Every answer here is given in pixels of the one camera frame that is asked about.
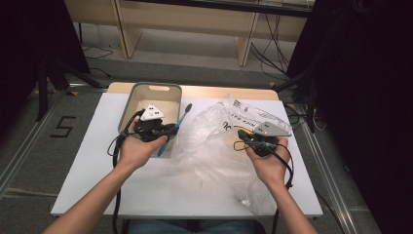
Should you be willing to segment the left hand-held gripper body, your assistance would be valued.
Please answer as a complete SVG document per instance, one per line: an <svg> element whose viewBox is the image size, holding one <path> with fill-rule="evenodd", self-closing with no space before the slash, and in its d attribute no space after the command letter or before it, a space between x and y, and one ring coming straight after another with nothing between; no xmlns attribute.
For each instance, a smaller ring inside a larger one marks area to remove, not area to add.
<svg viewBox="0 0 413 234"><path fill-rule="evenodd" d="M161 110L155 105L149 104L136 113L133 135L145 142L166 136L168 133L163 124L164 117L165 114Z"/></svg>

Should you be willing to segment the blue toothbrush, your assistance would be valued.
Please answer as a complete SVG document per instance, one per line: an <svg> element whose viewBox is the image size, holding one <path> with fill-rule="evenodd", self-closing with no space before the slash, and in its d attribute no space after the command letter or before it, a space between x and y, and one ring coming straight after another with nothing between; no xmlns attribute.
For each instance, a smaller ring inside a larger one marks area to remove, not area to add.
<svg viewBox="0 0 413 234"><path fill-rule="evenodd" d="M161 146L161 148L158 151L157 156L161 157L163 155L163 153L165 152L165 150L167 149L169 143L175 138L175 136L177 135L177 132L179 130L179 127L182 123L182 121L184 120L185 116L190 112L191 108L192 108L192 103L189 103L184 110L183 115L178 119L178 121L174 124L174 127L172 128L174 130L174 134L169 136L169 139Z"/></svg>

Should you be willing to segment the black curtain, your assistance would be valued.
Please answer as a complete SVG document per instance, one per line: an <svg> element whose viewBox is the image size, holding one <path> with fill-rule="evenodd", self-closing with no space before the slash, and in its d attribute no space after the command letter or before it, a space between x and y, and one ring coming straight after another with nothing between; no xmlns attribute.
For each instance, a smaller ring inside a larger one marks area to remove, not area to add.
<svg viewBox="0 0 413 234"><path fill-rule="evenodd" d="M0 0L0 136L39 79L61 79L62 61L88 73L89 66L64 0Z"/></svg>
<svg viewBox="0 0 413 234"><path fill-rule="evenodd" d="M289 75L334 28L317 106L382 234L413 234L413 0L316 0Z"/></svg>

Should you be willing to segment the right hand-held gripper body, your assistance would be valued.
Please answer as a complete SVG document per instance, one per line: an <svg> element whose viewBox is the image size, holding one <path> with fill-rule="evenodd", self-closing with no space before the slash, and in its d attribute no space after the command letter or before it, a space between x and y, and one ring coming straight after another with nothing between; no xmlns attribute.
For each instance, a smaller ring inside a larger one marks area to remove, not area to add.
<svg viewBox="0 0 413 234"><path fill-rule="evenodd" d="M251 135L251 140L244 143L252 148L256 155L264 157L275 151L279 142L278 137L291 136L291 129L288 126L264 122L248 133Z"/></svg>

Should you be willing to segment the black metal stand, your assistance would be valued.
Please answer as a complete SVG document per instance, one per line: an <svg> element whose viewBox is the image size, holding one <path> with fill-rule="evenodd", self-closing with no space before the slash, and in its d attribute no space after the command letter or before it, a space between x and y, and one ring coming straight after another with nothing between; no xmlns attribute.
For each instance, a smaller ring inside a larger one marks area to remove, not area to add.
<svg viewBox="0 0 413 234"><path fill-rule="evenodd" d="M43 119L48 111L48 85L47 80L50 79L52 84L58 91L66 91L69 87L64 73L70 73L80 80L86 82L94 88L107 89L107 86L95 81L91 75L82 73L75 69L70 64L63 62L57 58L41 59L38 64L38 92L39 92L39 109L36 121Z"/></svg>
<svg viewBox="0 0 413 234"><path fill-rule="evenodd" d="M307 103L306 122L310 131L313 133L315 131L314 114L317 95L315 76L309 71L304 71L280 85L273 85L271 89L279 93L293 86L295 86L295 90L292 94L292 99L298 102L305 101Z"/></svg>

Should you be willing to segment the light wooden bench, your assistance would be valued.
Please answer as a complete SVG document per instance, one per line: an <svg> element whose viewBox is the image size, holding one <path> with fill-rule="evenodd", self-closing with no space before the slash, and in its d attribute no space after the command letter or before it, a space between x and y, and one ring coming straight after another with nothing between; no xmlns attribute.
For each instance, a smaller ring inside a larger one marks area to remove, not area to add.
<svg viewBox="0 0 413 234"><path fill-rule="evenodd" d="M239 65L247 61L251 40L269 39L267 20L278 24L279 39L296 42L303 30L304 18L281 14L259 14L229 10L140 3L128 0L64 0L74 22L112 25L118 28L124 56L131 58L144 29L159 29L233 36Z"/></svg>

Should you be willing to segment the beige basket with grey rim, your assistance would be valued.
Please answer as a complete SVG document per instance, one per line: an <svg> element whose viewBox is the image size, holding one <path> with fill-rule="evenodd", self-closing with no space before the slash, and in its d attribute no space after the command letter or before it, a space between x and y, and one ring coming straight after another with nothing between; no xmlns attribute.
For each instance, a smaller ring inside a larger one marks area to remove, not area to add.
<svg viewBox="0 0 413 234"><path fill-rule="evenodd" d="M135 116L138 111L146 108L149 104L155 105L161 110L165 117L163 124L176 123L179 117L182 90L178 85L157 84L157 83L137 83L131 88L130 96L127 100L125 110L121 117L118 132L114 139L115 146L113 155L119 154L121 145L126 137L133 136L133 127L136 123Z"/></svg>

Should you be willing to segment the person's left hand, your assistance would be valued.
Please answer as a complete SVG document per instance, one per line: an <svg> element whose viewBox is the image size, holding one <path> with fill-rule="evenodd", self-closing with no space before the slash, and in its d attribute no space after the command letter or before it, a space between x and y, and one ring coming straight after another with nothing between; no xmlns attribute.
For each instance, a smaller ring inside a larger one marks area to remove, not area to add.
<svg viewBox="0 0 413 234"><path fill-rule="evenodd" d="M143 167L151 157L151 155L159 149L166 141L166 136L144 142L134 136L128 136L121 146L121 155L117 164L117 168L134 172L138 168Z"/></svg>

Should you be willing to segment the clear plastic bag smiley print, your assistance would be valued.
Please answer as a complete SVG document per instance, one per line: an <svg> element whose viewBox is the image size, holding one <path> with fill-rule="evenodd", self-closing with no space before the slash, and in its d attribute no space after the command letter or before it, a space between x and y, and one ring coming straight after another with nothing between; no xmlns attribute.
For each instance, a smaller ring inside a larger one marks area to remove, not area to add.
<svg viewBox="0 0 413 234"><path fill-rule="evenodd" d="M211 105L195 101L174 140L171 158L201 180L220 181L233 189L254 215L270 215L276 204L244 152L249 146L238 137L238 129L249 132L264 122L288 126L292 133L278 116L230 95Z"/></svg>

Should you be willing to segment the person's right hand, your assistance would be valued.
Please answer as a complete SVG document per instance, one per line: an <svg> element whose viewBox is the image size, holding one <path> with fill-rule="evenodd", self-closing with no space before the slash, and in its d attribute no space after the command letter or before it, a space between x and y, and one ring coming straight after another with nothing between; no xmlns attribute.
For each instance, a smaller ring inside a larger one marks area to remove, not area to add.
<svg viewBox="0 0 413 234"><path fill-rule="evenodd" d="M270 154L265 157L260 157L254 153L249 147L245 150L246 155L251 160L257 176L264 184L273 190L285 188L284 176L286 165L290 159L288 150L288 140L285 137L279 137L279 144L276 147L276 156Z"/></svg>

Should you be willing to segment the person's legs in jeans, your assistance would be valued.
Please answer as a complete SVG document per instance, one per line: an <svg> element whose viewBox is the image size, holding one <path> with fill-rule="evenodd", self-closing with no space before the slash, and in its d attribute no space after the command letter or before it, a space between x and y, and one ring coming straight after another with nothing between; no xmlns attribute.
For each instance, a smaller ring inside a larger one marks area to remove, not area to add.
<svg viewBox="0 0 413 234"><path fill-rule="evenodd" d="M255 234L251 219L133 219L127 234Z"/></svg>

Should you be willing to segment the aluminium floor rail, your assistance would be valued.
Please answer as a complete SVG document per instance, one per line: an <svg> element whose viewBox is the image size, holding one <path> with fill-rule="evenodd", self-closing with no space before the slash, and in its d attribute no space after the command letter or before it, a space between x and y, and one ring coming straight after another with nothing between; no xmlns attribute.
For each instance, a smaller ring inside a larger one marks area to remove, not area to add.
<svg viewBox="0 0 413 234"><path fill-rule="evenodd" d="M11 162L6 169L0 175L0 199L6 194L9 185L13 182L14 178L18 174L21 166L29 156L33 147L37 143L41 134L44 132L52 117L56 112L56 107L65 97L65 92L56 92L53 94L50 102L48 103L48 110L44 116L37 121L33 128L30 130L28 136L24 139L19 149L13 156Z"/></svg>
<svg viewBox="0 0 413 234"><path fill-rule="evenodd" d="M329 169L327 162L324 158L324 154L319 145L318 139L314 133L311 132L308 126L309 121L301 120L303 126L304 135L310 145L312 154L319 167L319 172L323 179L324 185L328 192L331 206L334 208L338 222L343 230L344 234L358 234L354 219L351 215L347 204L341 195L334 176Z"/></svg>

